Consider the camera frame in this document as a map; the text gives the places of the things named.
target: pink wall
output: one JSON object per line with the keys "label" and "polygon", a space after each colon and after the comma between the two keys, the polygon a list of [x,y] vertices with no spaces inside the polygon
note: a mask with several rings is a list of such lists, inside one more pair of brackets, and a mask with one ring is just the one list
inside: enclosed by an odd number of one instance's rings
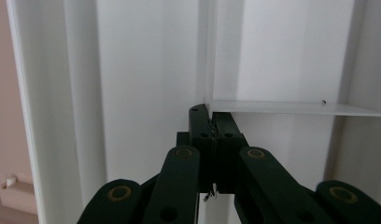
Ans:
{"label": "pink wall", "polygon": [[0,0],[0,184],[7,176],[32,183],[6,0]]}

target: screw hole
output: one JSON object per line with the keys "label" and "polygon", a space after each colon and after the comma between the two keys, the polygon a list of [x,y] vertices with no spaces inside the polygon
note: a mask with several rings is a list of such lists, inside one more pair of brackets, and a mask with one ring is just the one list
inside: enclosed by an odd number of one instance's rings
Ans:
{"label": "screw hole", "polygon": [[172,222],[178,217],[178,211],[174,208],[164,208],[161,211],[161,219],[166,222]]}
{"label": "screw hole", "polygon": [[313,223],[315,220],[313,214],[311,214],[310,212],[308,212],[304,209],[297,210],[296,211],[296,217],[305,223]]}

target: shelf board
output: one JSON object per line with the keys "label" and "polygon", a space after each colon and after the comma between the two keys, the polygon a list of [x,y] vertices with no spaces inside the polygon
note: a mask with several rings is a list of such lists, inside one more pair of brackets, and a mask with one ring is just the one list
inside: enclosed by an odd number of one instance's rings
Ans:
{"label": "shelf board", "polygon": [[323,103],[313,104],[214,100],[211,108],[213,112],[381,117],[381,112],[362,107]]}

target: small metal part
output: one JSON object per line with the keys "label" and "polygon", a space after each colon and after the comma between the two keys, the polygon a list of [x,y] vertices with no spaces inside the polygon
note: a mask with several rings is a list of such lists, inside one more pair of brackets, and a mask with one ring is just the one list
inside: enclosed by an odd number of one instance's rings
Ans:
{"label": "small metal part", "polygon": [[260,150],[257,150],[257,149],[251,149],[247,152],[247,155],[249,157],[252,157],[252,158],[257,158],[257,159],[261,159],[261,158],[264,158],[264,153]]}
{"label": "small metal part", "polygon": [[355,193],[342,187],[331,187],[330,194],[332,197],[345,203],[356,203],[359,201]]}
{"label": "small metal part", "polygon": [[111,189],[107,197],[112,203],[119,203],[128,199],[132,195],[132,189],[127,185],[119,185]]}
{"label": "small metal part", "polygon": [[187,148],[180,148],[179,150],[176,151],[176,156],[182,157],[182,158],[187,158],[187,157],[191,156],[192,154],[193,154],[193,152]]}

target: black mechanical arm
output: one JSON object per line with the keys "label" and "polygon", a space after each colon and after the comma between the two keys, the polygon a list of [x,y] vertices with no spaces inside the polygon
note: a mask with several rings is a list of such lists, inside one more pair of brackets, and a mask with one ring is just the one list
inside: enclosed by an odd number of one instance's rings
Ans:
{"label": "black mechanical arm", "polygon": [[242,223],[381,223],[381,206],[340,181],[306,189],[267,150],[250,147],[231,113],[189,111],[161,172],[139,185],[119,179],[101,187],[78,224],[197,223],[199,193],[234,194]]}

